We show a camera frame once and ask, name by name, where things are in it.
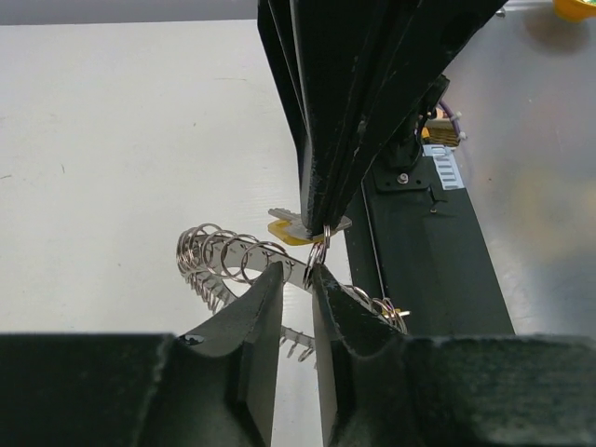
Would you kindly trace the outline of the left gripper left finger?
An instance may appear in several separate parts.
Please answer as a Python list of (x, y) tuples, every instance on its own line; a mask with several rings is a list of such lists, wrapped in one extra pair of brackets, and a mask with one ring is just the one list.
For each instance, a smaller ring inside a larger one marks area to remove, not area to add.
[(5, 446), (267, 446), (283, 268), (183, 336), (1, 338)]

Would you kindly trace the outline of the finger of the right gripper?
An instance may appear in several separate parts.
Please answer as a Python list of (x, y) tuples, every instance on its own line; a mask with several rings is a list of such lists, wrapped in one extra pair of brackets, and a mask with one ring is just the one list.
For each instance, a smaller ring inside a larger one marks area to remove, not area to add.
[(370, 1), (261, 1), (257, 28), (297, 154), (302, 223), (336, 228), (373, 151)]
[(421, 101), (471, 37), (503, 1), (405, 1), (382, 52), (359, 60), (367, 78), (338, 149), (339, 171), (327, 194), (322, 222), (336, 227), (376, 156), (397, 136), (398, 127), (418, 116)]

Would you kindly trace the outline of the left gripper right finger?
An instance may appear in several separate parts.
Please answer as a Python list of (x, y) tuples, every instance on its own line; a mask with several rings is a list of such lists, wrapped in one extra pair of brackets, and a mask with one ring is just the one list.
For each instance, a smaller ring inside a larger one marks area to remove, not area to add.
[(312, 273), (327, 446), (591, 446), (595, 344), (556, 335), (400, 333)]

